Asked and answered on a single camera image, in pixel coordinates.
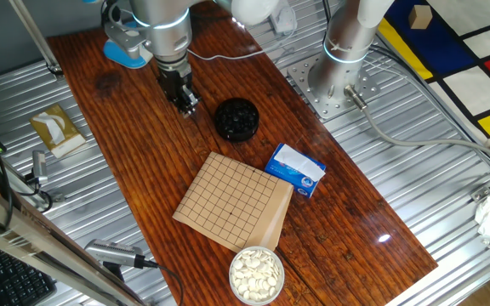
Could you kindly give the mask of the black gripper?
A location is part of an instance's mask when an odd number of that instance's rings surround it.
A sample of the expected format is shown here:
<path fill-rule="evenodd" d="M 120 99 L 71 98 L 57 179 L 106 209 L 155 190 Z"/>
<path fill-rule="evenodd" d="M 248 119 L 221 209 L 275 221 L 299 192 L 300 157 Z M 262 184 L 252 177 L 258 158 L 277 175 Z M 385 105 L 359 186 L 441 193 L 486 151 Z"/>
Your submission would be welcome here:
<path fill-rule="evenodd" d="M 192 72 L 188 54 L 175 56 L 156 56 L 159 77 L 157 79 L 166 98 L 176 102 L 182 116 L 191 116 L 201 98 L 191 90 Z"/>

